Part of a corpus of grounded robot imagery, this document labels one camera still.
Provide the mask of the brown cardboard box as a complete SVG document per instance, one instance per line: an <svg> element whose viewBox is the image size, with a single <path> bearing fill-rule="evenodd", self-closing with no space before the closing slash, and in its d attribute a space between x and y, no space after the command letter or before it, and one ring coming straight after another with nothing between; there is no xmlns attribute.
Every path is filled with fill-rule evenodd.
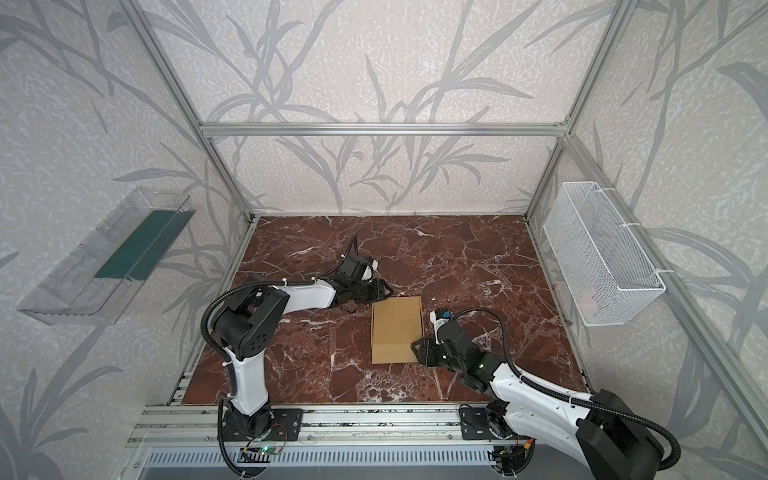
<svg viewBox="0 0 768 480"><path fill-rule="evenodd" d="M422 337L422 301L419 296L392 297L372 305L373 364L416 363L411 345Z"/></svg>

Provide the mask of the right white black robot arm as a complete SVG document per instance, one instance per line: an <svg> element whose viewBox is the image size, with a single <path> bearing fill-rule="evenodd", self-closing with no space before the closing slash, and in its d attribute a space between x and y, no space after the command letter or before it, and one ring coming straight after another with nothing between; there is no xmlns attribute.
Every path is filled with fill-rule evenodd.
<svg viewBox="0 0 768 480"><path fill-rule="evenodd" d="M587 466L596 479L652 479L664 450L649 424L616 395L572 392L480 349L455 320L441 319L433 338L412 343L419 364L460 374L471 390L490 397L474 432L514 442L511 452L491 453L512 475L537 442Z"/></svg>

